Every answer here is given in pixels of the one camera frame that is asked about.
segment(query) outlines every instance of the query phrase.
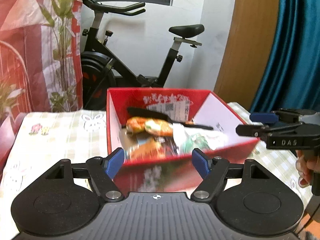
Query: orange snack package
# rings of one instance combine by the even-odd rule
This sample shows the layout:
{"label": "orange snack package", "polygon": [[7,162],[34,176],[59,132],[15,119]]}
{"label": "orange snack package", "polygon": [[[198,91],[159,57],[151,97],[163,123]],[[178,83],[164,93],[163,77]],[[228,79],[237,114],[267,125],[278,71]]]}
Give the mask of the orange snack package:
{"label": "orange snack package", "polygon": [[132,117],[127,120],[127,132],[128,133],[139,133],[144,131],[144,124],[145,122],[149,120],[148,118],[143,117]]}
{"label": "orange snack package", "polygon": [[144,124],[146,132],[154,136],[173,136],[172,124],[159,119],[149,119]]}
{"label": "orange snack package", "polygon": [[164,159],[165,152],[161,143],[155,141],[154,138],[149,139],[143,145],[136,145],[128,151],[130,160],[137,159]]}

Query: checkered tablecloth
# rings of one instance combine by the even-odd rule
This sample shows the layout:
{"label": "checkered tablecloth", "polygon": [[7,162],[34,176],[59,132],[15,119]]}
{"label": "checkered tablecloth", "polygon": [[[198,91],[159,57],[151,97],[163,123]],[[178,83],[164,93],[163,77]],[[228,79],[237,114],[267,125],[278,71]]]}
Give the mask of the checkered tablecloth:
{"label": "checkered tablecloth", "polygon": [[[228,105],[248,124],[253,124],[250,113],[238,103],[228,103]],[[290,151],[267,150],[266,143],[260,141],[248,157],[254,159],[265,168],[271,171],[282,182],[287,184],[302,200],[304,207],[307,206],[312,197],[311,187],[300,188],[298,185],[298,172],[295,168],[297,158]]]}
{"label": "checkered tablecloth", "polygon": [[[61,159],[83,163],[94,156],[106,157],[106,112],[80,110],[71,113],[30,113],[20,127],[0,184],[0,239],[12,239],[17,227],[10,206],[25,189]],[[49,127],[47,135],[30,135],[32,126]],[[75,183],[87,187],[84,179]]]}

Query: bike handlebar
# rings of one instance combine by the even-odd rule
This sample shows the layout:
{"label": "bike handlebar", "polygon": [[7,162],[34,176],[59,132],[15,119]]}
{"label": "bike handlebar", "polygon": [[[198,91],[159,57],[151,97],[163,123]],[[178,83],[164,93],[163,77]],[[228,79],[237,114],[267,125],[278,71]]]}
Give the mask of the bike handlebar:
{"label": "bike handlebar", "polygon": [[146,11],[146,9],[141,9],[139,11],[135,11],[135,12],[124,12],[124,13],[117,13],[117,14],[121,14],[121,15],[127,15],[127,16],[135,16],[141,13],[144,13]]}
{"label": "bike handlebar", "polygon": [[136,12],[131,12],[131,13],[129,12],[129,11],[144,7],[146,5],[146,3],[144,2],[135,3],[132,5],[128,5],[126,7],[116,7],[111,5],[99,4],[96,0],[82,0],[82,1],[83,1],[83,4],[88,6],[90,9],[103,12],[103,13],[116,13],[116,14],[122,14],[127,16],[134,16],[134,15],[144,13],[146,11],[145,9],[142,9]]}

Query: white wall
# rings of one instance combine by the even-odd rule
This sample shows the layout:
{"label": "white wall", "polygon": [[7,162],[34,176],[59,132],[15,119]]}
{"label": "white wall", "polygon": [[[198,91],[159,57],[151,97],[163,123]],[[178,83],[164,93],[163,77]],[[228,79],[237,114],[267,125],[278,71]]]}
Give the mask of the white wall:
{"label": "white wall", "polygon": [[[98,38],[104,39],[105,30],[113,31],[108,48],[136,75],[158,76],[173,43],[174,34],[169,33],[168,29],[171,26],[199,24],[203,3],[204,0],[173,0],[172,6],[148,3],[145,13],[133,17],[105,14]],[[126,6],[132,2],[104,4]],[[93,11],[82,6],[81,32],[90,28],[93,18]],[[81,51],[85,40],[81,37]],[[183,55],[183,60],[174,63],[166,87],[186,87],[194,50],[188,44],[181,45],[179,54]]]}
{"label": "white wall", "polygon": [[229,35],[235,0],[204,0],[200,23],[205,35],[197,39],[188,88],[213,90]]}

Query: red box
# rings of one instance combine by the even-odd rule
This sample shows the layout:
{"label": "red box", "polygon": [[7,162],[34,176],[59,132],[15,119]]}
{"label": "red box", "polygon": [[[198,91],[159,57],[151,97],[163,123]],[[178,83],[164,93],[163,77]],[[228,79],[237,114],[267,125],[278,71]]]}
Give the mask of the red box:
{"label": "red box", "polygon": [[[128,118],[127,107],[146,108],[159,101],[190,101],[189,120],[196,124],[220,127],[228,142],[223,148],[207,152],[210,156],[221,156],[231,163],[243,163],[258,142],[257,138],[240,137],[236,127],[245,123],[225,102],[209,90],[166,88],[110,88],[107,93],[107,142],[108,153],[122,147],[119,131]],[[174,159],[190,159],[191,155],[170,156],[161,162]],[[159,163],[159,160],[127,161],[124,165]]]}

